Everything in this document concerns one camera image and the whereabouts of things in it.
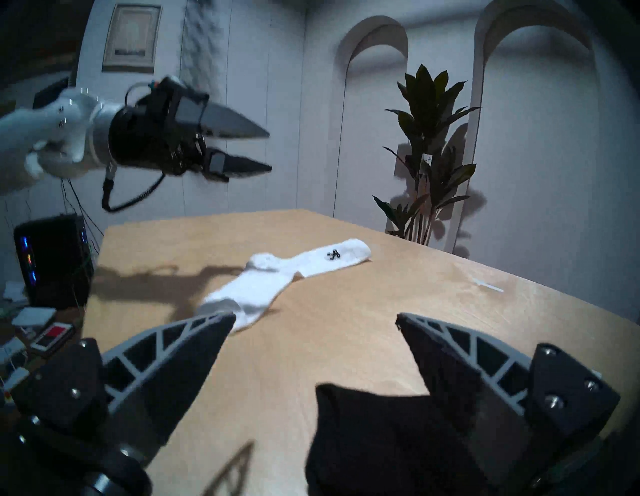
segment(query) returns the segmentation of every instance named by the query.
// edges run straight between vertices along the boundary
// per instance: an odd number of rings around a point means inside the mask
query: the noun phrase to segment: arched doorway
[[[387,220],[372,195],[389,201],[406,189],[383,146],[395,149],[404,141],[396,116],[385,108],[406,106],[397,82],[404,80],[407,47],[401,26],[377,28],[358,44],[346,73],[333,216],[379,231]]]
[[[597,143],[591,51],[546,26],[504,37],[484,69],[471,188],[486,204],[461,222],[466,256],[576,294]]]

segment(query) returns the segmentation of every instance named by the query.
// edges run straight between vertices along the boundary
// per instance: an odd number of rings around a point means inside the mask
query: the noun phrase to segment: ceiling
[[[0,87],[72,70],[93,0],[0,0]]]

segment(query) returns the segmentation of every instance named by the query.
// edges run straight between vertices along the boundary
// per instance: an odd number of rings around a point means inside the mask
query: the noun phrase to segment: wooden table
[[[622,395],[603,434],[630,415],[640,387],[634,323],[517,276],[307,211],[109,227],[84,335],[106,351],[192,316],[202,297],[233,279],[254,253],[292,257],[352,237],[371,247],[372,261],[294,282],[260,321],[226,341],[200,395],[148,468],[154,495],[203,494],[249,441],[255,445],[246,494],[306,494],[316,384],[427,392],[394,325],[399,312],[481,330],[530,356],[537,343],[554,343]]]

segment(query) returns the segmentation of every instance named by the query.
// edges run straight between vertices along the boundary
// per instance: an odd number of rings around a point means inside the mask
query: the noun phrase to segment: potted plant
[[[411,205],[393,208],[390,203],[375,196],[373,198],[396,226],[395,230],[387,231],[389,234],[428,245],[436,216],[447,205],[468,198],[468,195],[452,194],[476,171],[476,164],[455,167],[456,149],[452,146],[434,149],[433,142],[455,121],[480,107],[462,107],[451,113],[465,82],[461,81],[447,89],[449,75],[446,70],[432,79],[427,68],[421,65],[415,76],[405,74],[404,78],[406,86],[398,83],[398,88],[409,103],[411,113],[386,110],[398,116],[398,124],[411,145],[411,154],[402,158],[390,148],[384,148],[393,153],[409,171],[414,183],[414,199]],[[427,200],[430,205],[428,209],[425,208]]]

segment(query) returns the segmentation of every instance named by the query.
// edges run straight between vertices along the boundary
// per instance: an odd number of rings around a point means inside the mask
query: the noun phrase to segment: paper
[[[11,324],[16,327],[42,327],[53,318],[55,313],[55,308],[25,307],[11,321]]]
[[[29,300],[24,294],[24,282],[7,281],[4,285],[3,298],[16,304],[28,304]]]

